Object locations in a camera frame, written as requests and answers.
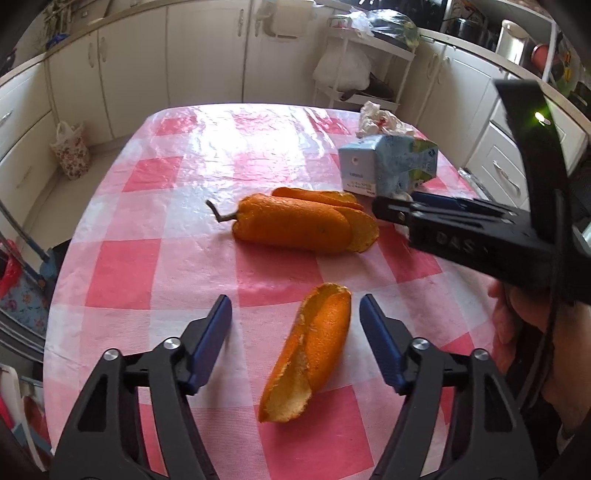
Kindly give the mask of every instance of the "checkered tablecloth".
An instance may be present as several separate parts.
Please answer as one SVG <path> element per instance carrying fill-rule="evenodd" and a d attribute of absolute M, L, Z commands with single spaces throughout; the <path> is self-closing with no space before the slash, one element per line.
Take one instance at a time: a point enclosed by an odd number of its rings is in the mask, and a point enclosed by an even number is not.
<path fill-rule="evenodd" d="M 54 446 L 104 350 L 150 350 L 205 316 L 221 293 L 232 300 L 232 328 L 211 380 L 189 402 L 223 480 L 369 478 L 403 399 L 382 381 L 359 323 L 365 293 L 439 347 L 490 348 L 489 280 L 410 250 L 392 225 L 381 223 L 363 254 L 322 256 L 236 242 L 205 205 L 231 212 L 278 186 L 340 190 L 337 148 L 354 139 L 357 120 L 281 105 L 175 108 L 146 120 L 88 205 L 51 305 L 44 385 Z M 427 191 L 470 196 L 441 154 L 437 168 Z M 299 302 L 323 282 L 353 292 L 342 360 L 298 420 L 259 424 L 257 404 Z M 437 467 L 451 395 L 426 469 Z M 164 472 L 146 389 L 140 401 L 151 466 Z"/>

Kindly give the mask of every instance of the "floor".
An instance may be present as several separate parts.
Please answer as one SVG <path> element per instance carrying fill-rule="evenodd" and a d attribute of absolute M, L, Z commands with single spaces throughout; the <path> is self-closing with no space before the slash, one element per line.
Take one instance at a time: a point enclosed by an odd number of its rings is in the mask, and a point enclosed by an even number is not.
<path fill-rule="evenodd" d="M 65 176 L 60 177 L 29 228 L 31 237 L 43 250 L 72 238 L 86 206 L 119 151 L 94 155 L 90 170 L 81 179 L 71 181 Z M 28 245 L 23 248 L 22 255 L 33 268 L 39 270 L 41 260 Z M 0 364 L 14 367 L 20 375 L 31 376 L 33 364 L 1 346 Z"/>

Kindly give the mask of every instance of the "blue box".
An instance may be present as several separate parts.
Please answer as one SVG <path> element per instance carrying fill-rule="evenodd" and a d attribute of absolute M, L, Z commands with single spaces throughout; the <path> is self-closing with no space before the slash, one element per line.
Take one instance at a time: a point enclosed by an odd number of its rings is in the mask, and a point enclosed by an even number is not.
<path fill-rule="evenodd" d="M 343 189 L 369 197 L 411 193 L 437 175 L 437 145 L 409 135 L 370 135 L 339 148 Z"/>

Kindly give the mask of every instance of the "plastic table cover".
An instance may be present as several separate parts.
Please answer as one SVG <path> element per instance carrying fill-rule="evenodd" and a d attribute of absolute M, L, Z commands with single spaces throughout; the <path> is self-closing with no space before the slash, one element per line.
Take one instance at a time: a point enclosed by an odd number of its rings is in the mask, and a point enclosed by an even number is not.
<path fill-rule="evenodd" d="M 152 349 L 232 300 L 233 323 L 212 377 L 189 397 L 220 479 L 367 480 L 403 398 L 386 386 L 359 323 L 372 293 L 386 315 L 440 348 L 491 348 L 490 279 L 409 249 L 392 224 L 363 254 L 322 256 L 236 242 L 220 211 L 278 186 L 340 190 L 339 146 L 358 113 L 284 105 L 204 105 L 148 118 L 108 171 L 80 221 L 51 305 L 44 386 L 57 446 L 70 409 L 103 351 Z M 472 196 L 439 154 L 426 191 Z M 361 198 L 366 211 L 371 200 Z M 307 411 L 260 424 L 258 401 L 299 302 L 335 282 L 353 293 L 342 360 Z M 425 471 L 439 465 L 453 393 L 445 391 Z M 140 392 L 151 467 L 165 467 L 147 389 Z"/>

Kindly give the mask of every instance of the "brown stem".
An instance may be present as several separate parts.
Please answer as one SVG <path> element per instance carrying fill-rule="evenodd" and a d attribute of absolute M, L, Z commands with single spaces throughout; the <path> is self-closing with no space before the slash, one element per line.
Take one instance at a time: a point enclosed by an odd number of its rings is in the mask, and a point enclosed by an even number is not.
<path fill-rule="evenodd" d="M 218 223 L 227 222 L 229 220 L 238 220 L 238 212 L 230 213 L 229 215 L 220 215 L 220 212 L 217 211 L 217 207 L 212 203 L 211 200 L 206 201 L 205 205 L 211 208 Z"/>

